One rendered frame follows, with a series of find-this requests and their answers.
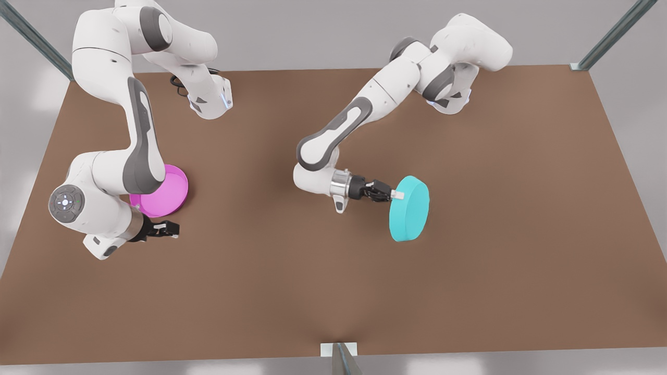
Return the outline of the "blue round plate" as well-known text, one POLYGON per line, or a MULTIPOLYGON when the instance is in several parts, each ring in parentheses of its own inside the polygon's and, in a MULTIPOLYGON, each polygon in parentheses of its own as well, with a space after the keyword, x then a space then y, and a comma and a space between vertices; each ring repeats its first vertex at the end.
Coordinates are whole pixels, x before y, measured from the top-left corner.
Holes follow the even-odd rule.
POLYGON ((402 199, 391 200, 389 228, 396 242, 418 238, 426 225, 429 214, 430 192, 427 185, 414 176, 400 181, 396 191, 402 199))

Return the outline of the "pink round plate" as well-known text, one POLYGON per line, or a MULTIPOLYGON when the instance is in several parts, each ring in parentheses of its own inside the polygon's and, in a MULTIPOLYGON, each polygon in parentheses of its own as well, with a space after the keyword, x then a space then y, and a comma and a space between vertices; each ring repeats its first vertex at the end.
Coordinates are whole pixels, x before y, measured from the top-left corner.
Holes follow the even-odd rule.
POLYGON ((186 174, 174 165, 165 164, 165 180, 153 194, 130 194, 130 204, 150 218, 159 218, 178 211, 188 197, 186 174))

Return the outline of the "silver frame post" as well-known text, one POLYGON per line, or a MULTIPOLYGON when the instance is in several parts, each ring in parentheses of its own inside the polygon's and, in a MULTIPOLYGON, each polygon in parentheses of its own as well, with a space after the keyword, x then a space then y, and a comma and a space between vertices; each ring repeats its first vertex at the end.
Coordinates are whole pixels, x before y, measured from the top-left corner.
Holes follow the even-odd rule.
POLYGON ((570 70, 589 71, 658 1, 637 0, 579 62, 569 64, 570 70))
POLYGON ((357 342, 320 344, 320 356, 331 357, 331 375, 363 375, 357 355, 357 342))
POLYGON ((50 44, 40 32, 29 23, 20 12, 7 0, 0 0, 0 16, 14 28, 19 35, 29 42, 38 52, 56 67, 69 81, 74 81, 72 67, 69 61, 50 44))

